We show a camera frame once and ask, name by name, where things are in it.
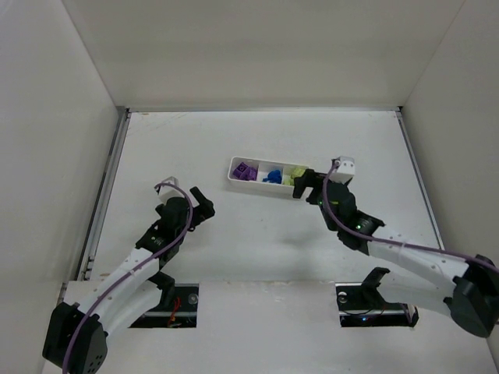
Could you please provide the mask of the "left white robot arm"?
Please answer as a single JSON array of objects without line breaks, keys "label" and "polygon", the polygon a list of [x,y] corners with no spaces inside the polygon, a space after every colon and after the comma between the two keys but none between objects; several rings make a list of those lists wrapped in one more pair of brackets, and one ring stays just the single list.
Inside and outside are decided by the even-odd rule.
[{"label": "left white robot arm", "polygon": [[78,302],[59,303],[51,313],[43,358],[64,373],[96,373],[108,355],[111,339],[145,312],[168,305],[175,281],[163,273],[186,235],[215,215],[214,204],[192,187],[171,182],[156,185],[177,191],[156,207],[159,218],[131,253],[91,293]]}]

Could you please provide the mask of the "blue lego pile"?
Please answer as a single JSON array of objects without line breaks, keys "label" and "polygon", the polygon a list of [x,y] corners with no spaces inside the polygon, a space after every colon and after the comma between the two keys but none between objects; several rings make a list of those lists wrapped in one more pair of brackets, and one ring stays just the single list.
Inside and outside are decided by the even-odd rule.
[{"label": "blue lego pile", "polygon": [[282,173],[280,169],[274,169],[270,171],[266,177],[262,179],[262,182],[271,184],[281,184],[282,183]]}]

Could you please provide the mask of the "purple lego brick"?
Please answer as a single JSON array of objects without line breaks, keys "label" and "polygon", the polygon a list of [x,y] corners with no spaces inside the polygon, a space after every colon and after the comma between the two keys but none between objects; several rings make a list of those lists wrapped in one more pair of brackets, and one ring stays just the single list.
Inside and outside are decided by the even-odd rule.
[{"label": "purple lego brick", "polygon": [[253,175],[253,168],[245,162],[239,163],[232,171],[232,177],[240,181],[250,181]]}]

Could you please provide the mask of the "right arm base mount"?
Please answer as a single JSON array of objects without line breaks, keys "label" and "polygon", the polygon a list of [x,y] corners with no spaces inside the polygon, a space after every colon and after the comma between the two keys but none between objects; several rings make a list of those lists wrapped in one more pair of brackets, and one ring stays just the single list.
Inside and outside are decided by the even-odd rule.
[{"label": "right arm base mount", "polygon": [[417,307],[387,302],[378,291],[380,281],[390,270],[375,267],[362,282],[336,283],[335,293],[340,326],[409,327],[419,321]]}]

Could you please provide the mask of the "lime lego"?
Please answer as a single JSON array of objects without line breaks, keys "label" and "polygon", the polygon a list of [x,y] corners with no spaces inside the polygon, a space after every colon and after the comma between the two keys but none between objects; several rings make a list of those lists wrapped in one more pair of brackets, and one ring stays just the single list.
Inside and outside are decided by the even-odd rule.
[{"label": "lime lego", "polygon": [[294,186],[294,180],[289,175],[284,175],[282,179],[282,184]]}]

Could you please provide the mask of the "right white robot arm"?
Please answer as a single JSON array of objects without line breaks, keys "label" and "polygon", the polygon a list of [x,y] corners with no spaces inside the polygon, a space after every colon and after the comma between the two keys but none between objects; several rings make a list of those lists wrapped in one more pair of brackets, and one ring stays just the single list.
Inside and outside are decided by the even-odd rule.
[{"label": "right white robot arm", "polygon": [[417,276],[407,284],[385,281],[377,268],[363,281],[368,302],[417,305],[450,317],[464,331],[489,337],[498,324],[498,268],[485,256],[474,257],[418,245],[380,219],[357,208],[349,191],[354,174],[334,161],[329,172],[307,169],[295,178],[292,196],[320,208],[327,229],[348,249],[385,260]]}]

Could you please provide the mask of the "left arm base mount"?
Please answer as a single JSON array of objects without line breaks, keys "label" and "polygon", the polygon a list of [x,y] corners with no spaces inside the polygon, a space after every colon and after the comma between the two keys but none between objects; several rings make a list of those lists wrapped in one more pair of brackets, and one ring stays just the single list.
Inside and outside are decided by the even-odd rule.
[{"label": "left arm base mount", "polygon": [[164,273],[152,277],[161,290],[159,303],[145,312],[130,328],[187,329],[196,328],[199,305],[199,284],[177,284]]}]

